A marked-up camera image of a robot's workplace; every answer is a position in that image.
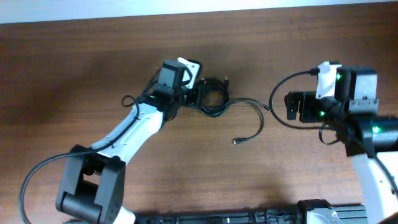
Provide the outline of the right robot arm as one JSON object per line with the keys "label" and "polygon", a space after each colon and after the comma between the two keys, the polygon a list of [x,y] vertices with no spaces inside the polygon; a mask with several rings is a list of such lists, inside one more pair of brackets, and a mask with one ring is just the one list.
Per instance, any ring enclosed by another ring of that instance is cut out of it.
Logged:
{"label": "right robot arm", "polygon": [[285,95],[287,119],[321,123],[345,145],[369,223],[397,223],[397,117],[379,115],[377,71],[330,65],[309,70],[315,91]]}

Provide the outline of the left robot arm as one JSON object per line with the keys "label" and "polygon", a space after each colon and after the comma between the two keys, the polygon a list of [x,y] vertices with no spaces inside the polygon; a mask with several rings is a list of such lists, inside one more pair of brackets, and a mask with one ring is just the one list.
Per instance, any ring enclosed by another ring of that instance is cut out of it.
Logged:
{"label": "left robot arm", "polygon": [[90,147],[74,146],[56,209],[86,223],[135,223],[136,215],[123,207],[126,166],[180,107],[188,105],[201,69],[192,59],[164,60],[121,123]]}

